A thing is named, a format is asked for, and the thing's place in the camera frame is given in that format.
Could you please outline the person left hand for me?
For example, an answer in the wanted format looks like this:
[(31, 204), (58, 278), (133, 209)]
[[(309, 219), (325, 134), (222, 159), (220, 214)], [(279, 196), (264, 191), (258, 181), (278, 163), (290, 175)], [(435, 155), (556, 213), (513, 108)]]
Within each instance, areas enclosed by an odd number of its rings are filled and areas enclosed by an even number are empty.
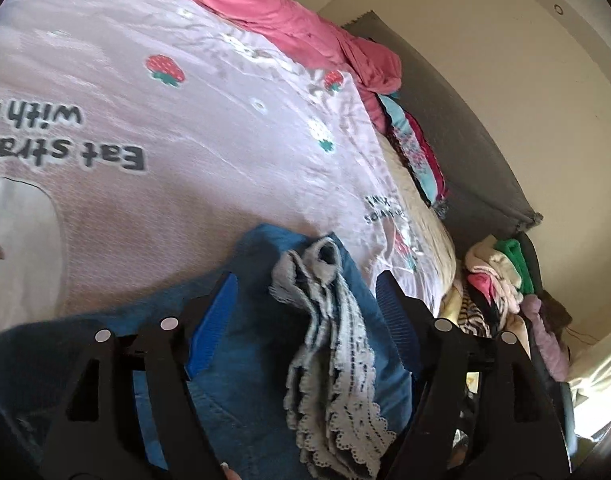
[(241, 477), (237, 472), (228, 466), (228, 463), (221, 463), (224, 474), (227, 480), (241, 480)]

